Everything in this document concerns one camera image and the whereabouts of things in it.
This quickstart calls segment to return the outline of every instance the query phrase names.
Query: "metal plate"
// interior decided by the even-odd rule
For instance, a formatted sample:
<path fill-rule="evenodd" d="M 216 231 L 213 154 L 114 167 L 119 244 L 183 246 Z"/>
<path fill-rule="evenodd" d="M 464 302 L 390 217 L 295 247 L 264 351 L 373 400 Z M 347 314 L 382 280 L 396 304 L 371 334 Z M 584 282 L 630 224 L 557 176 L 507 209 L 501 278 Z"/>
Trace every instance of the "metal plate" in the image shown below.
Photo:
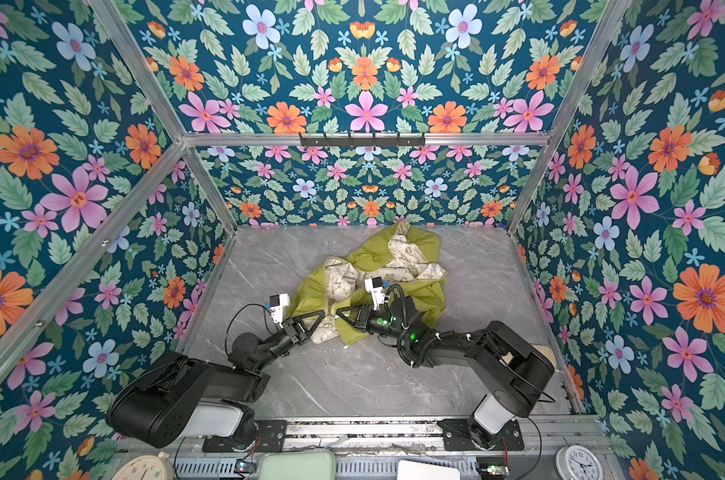
<path fill-rule="evenodd" d="M 446 418 L 440 424 L 443 428 L 443 442 L 445 450 L 450 452 L 466 452 L 477 450 L 477 446 L 469 437 L 469 426 L 463 418 Z M 502 441 L 491 448 L 489 452 L 503 452 L 504 447 L 510 452 L 521 452 L 525 449 L 520 432 L 520 424 L 516 420 L 507 422 L 502 428 Z"/>
<path fill-rule="evenodd" d="M 261 435 L 261 443 L 256 447 L 256 452 L 275 453 L 282 451 L 282 443 L 285 442 L 285 430 L 288 422 L 285 420 L 257 420 L 256 426 Z M 232 453 L 242 452 L 244 447 L 230 437 L 212 436 L 206 438 L 203 444 L 205 453 Z"/>

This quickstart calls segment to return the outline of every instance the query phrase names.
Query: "white clock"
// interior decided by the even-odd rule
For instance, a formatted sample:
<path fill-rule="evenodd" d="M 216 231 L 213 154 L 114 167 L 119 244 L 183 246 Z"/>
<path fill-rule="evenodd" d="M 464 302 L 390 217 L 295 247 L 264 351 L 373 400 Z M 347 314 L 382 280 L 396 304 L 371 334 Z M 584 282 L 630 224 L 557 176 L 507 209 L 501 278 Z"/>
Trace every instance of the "white clock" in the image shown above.
<path fill-rule="evenodd" d="M 112 480 L 173 480 L 174 473 L 166 461 L 169 455 L 145 455 L 134 458 L 126 466 L 120 468 Z"/>
<path fill-rule="evenodd" d="M 580 445 L 561 448 L 555 457 L 555 465 L 563 480 L 603 480 L 597 457 Z"/>

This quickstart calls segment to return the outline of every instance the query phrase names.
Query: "clock face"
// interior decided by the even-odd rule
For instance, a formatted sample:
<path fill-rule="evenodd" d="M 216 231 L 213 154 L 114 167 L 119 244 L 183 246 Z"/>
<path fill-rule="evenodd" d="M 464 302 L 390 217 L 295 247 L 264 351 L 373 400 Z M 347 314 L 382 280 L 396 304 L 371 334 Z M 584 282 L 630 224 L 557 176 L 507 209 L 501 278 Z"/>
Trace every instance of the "clock face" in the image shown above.
<path fill-rule="evenodd" d="M 601 468 L 597 458 L 582 448 L 573 448 L 565 459 L 574 480 L 600 480 Z"/>
<path fill-rule="evenodd" d="M 171 480 L 165 462 L 156 456 L 143 456 L 131 460 L 112 480 Z"/>

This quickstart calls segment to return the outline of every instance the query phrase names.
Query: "crumpled fabric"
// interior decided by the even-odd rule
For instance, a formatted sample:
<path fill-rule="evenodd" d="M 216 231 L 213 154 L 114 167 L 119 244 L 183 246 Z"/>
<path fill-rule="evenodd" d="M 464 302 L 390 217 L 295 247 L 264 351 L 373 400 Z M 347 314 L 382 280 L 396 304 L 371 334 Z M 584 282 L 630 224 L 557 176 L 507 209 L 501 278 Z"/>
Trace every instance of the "crumpled fabric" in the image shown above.
<path fill-rule="evenodd" d="M 312 335 L 315 343 L 337 336 L 347 345 L 361 340 L 368 334 L 338 318 L 336 309 L 372 302 L 365 279 L 381 276 L 385 282 L 399 283 L 423 312 L 425 324 L 434 326 L 445 311 L 445 269 L 437 263 L 439 251 L 439 236 L 413 228 L 407 220 L 392 225 L 346 258 L 329 257 L 304 279 L 293 296 L 291 315 L 326 313 Z"/>

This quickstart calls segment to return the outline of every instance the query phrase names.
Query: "grey marble surface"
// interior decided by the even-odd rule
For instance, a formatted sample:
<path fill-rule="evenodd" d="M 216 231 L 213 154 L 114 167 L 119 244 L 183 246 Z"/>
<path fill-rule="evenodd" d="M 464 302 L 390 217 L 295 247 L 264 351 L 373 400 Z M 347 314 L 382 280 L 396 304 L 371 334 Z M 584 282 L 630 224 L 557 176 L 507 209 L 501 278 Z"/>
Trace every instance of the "grey marble surface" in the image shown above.
<path fill-rule="evenodd" d="M 442 239 L 439 263 L 448 271 L 448 305 L 439 329 L 471 331 L 501 320 L 527 341 L 549 344 L 503 230 L 430 230 Z M 227 364 L 223 337 L 234 312 L 249 302 L 268 302 L 272 294 L 293 294 L 328 256 L 348 255 L 376 232 L 365 227 L 300 226 L 238 230 L 233 255 L 188 354 Z M 229 342 L 242 332 L 266 336 L 262 312 L 248 310 L 233 323 Z M 272 379 L 252 406 L 258 416 L 468 415 L 487 393 L 470 369 L 411 369 L 374 337 L 348 347 L 338 338 L 310 342 L 265 372 Z M 569 413 L 560 374 L 547 392 L 558 401 L 540 402 L 534 413 Z"/>

